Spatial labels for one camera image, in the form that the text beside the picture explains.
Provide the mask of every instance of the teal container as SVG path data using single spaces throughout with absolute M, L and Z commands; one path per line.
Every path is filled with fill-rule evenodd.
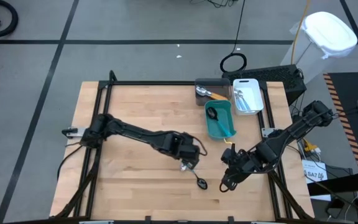
M 226 128 L 229 135 L 225 134 L 218 122 L 208 116 L 207 108 L 213 107 L 218 113 L 218 120 L 223 127 Z M 235 135 L 237 132 L 234 130 L 233 117 L 231 115 L 231 103 L 227 100 L 211 100 L 205 104 L 205 119 L 208 135 L 211 139 L 222 140 Z

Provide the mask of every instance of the wooden tabletop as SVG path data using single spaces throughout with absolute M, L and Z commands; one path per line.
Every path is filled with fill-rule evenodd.
M 91 122 L 98 82 L 83 82 L 73 118 L 73 126 L 88 127 Z M 100 112 L 103 109 L 105 92 Z M 277 128 L 291 124 L 282 83 L 268 83 L 270 104 Z M 208 190 L 201 190 L 191 172 L 180 172 L 180 161 L 164 156 L 149 145 L 122 136 L 111 136 L 103 143 L 92 219 L 97 220 L 204 220 L 273 221 L 267 175 L 251 175 L 233 192 L 221 193 L 219 184 L 226 165 L 220 160 L 229 146 L 211 140 L 206 132 L 204 108 L 196 106 L 194 86 L 115 85 L 109 113 L 124 122 L 153 131 L 175 130 L 198 137 L 208 150 L 200 156 L 196 173 L 206 179 Z M 257 116 L 236 116 L 237 134 L 230 138 L 237 150 L 249 149 L 261 140 Z M 67 147 L 65 156 L 76 146 Z M 85 150 L 63 165 L 50 214 L 57 214 L 71 199 L 80 179 Z M 289 191 L 311 215 L 313 209 L 297 152 L 289 148 L 282 157 Z M 280 197 L 282 217 L 284 207 Z M 83 200 L 81 214 L 85 213 Z

